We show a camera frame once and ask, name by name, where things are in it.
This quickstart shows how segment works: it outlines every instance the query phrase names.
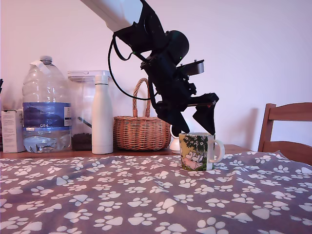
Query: white wall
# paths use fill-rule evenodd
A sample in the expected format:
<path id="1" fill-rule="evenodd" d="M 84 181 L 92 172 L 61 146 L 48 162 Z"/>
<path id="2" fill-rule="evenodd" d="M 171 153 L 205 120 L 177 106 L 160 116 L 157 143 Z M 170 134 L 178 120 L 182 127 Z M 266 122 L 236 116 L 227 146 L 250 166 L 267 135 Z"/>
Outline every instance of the white wall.
<path id="1" fill-rule="evenodd" d="M 205 59 L 194 76 L 199 95 L 216 92 L 217 137 L 224 143 L 257 149 L 264 107 L 312 101 L 312 1 L 310 0 L 148 0 L 165 30 L 180 30 L 190 51 L 182 61 Z M 79 0 L 1 1 L 1 99 L 21 106 L 29 63 L 51 55 L 67 70 L 107 69 L 112 32 Z M 124 55 L 130 49 L 118 43 Z M 131 93 L 145 73 L 140 61 L 117 59 L 117 80 Z M 115 115 L 131 115 L 132 100 L 111 85 Z M 143 103 L 139 112 L 143 112 Z M 195 110 L 185 112 L 192 119 Z M 195 130 L 202 128 L 192 123 Z M 273 140 L 312 145 L 311 123 L 277 123 Z"/>

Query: wooden chair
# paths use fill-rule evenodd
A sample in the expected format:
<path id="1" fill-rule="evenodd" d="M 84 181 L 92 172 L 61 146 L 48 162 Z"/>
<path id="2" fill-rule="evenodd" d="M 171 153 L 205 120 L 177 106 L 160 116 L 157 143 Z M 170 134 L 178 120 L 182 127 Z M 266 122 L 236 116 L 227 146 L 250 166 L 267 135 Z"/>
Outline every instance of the wooden chair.
<path id="1" fill-rule="evenodd" d="M 312 121 L 312 102 L 294 103 L 276 107 L 268 103 L 265 107 L 259 152 L 280 151 L 287 158 L 312 165 L 312 147 L 289 141 L 271 141 L 274 120 Z"/>

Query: white insulated bottle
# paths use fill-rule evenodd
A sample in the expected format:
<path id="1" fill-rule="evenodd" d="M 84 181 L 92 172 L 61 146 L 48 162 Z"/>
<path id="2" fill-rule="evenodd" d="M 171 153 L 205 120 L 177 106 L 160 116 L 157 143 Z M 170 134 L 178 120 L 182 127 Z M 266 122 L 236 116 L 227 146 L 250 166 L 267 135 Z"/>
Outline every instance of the white insulated bottle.
<path id="1" fill-rule="evenodd" d="M 108 90 L 108 76 L 95 77 L 96 93 L 92 104 L 92 153 L 113 152 L 113 107 Z"/>

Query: mug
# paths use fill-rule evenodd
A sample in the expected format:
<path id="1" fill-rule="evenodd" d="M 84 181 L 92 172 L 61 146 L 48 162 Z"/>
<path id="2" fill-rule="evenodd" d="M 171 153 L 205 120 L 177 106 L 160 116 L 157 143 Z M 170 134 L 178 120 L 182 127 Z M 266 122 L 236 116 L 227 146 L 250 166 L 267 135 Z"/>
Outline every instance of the mug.
<path id="1" fill-rule="evenodd" d="M 225 155 L 224 145 L 209 133 L 179 134 L 182 168 L 188 171 L 212 170 L 213 164 L 221 161 Z M 215 143 L 220 147 L 215 159 Z"/>

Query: large water jug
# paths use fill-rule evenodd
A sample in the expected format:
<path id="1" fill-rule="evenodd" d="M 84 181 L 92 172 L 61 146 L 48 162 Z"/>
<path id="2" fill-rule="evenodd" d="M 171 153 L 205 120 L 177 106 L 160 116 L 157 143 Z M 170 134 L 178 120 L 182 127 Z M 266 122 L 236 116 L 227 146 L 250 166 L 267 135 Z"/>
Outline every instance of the large water jug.
<path id="1" fill-rule="evenodd" d="M 28 152 L 70 147 L 70 96 L 67 79 L 50 56 L 31 63 L 23 86 L 23 134 Z"/>

